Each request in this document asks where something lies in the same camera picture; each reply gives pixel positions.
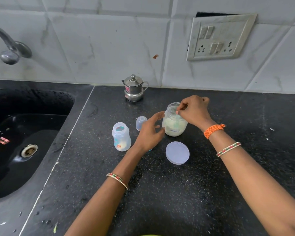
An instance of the black sink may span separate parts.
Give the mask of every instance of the black sink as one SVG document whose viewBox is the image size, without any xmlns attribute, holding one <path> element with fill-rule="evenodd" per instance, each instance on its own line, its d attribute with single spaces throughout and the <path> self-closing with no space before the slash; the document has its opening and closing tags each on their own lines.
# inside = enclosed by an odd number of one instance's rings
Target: black sink
<svg viewBox="0 0 295 236">
<path fill-rule="evenodd" d="M 73 104 L 59 91 L 0 90 L 0 198 L 32 177 Z"/>
</svg>

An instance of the faucet spout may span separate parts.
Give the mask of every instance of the faucet spout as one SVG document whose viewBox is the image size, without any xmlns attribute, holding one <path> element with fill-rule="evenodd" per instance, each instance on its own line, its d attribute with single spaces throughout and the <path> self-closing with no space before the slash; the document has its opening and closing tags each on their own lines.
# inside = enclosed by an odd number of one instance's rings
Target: faucet spout
<svg viewBox="0 0 295 236">
<path fill-rule="evenodd" d="M 6 64 L 16 64 L 20 60 L 20 56 L 25 58 L 32 57 L 30 48 L 22 42 L 14 41 L 7 32 L 0 28 L 0 38 L 8 47 L 8 51 L 3 51 L 0 59 Z"/>
</svg>

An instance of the white tiled wall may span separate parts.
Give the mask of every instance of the white tiled wall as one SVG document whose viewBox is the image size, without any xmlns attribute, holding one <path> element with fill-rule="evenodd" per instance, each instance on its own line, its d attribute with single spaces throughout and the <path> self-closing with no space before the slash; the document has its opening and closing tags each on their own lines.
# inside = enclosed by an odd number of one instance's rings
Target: white tiled wall
<svg viewBox="0 0 295 236">
<path fill-rule="evenodd" d="M 239 58 L 186 61 L 201 11 L 258 13 Z M 295 93 L 294 22 L 295 0 L 0 0 L 0 27 L 33 51 L 0 79 Z"/>
</svg>

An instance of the stainless steel kettle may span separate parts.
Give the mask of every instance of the stainless steel kettle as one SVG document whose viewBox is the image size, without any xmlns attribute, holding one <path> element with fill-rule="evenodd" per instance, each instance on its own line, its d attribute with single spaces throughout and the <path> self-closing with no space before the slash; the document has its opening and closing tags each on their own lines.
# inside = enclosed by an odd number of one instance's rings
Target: stainless steel kettle
<svg viewBox="0 0 295 236">
<path fill-rule="evenodd" d="M 131 75 L 130 77 L 122 80 L 125 85 L 125 97 L 130 102 L 137 102 L 142 99 L 144 91 L 148 88 L 148 82 L 143 81 L 139 76 Z"/>
</svg>

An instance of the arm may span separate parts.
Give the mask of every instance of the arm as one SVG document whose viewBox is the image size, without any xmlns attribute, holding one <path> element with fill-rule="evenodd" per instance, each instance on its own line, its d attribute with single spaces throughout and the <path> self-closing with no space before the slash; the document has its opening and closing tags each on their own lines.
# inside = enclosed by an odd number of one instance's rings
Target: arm
<svg viewBox="0 0 295 236">
<path fill-rule="evenodd" d="M 204 132 L 216 124 L 207 111 L 208 102 L 206 97 L 191 96 L 182 100 L 177 111 Z M 217 152 L 235 143 L 224 131 L 215 131 L 209 141 Z M 295 199 L 242 147 L 236 147 L 220 158 L 267 232 L 270 235 L 295 235 Z"/>
<path fill-rule="evenodd" d="M 161 128 L 156 133 L 155 128 L 160 126 L 154 126 L 155 122 L 163 117 L 164 111 L 154 114 L 142 124 L 136 142 L 112 171 L 126 184 L 142 156 L 163 138 L 165 129 Z M 106 235 L 124 192 L 125 187 L 121 183 L 108 177 L 72 223 L 65 236 Z"/>
</svg>

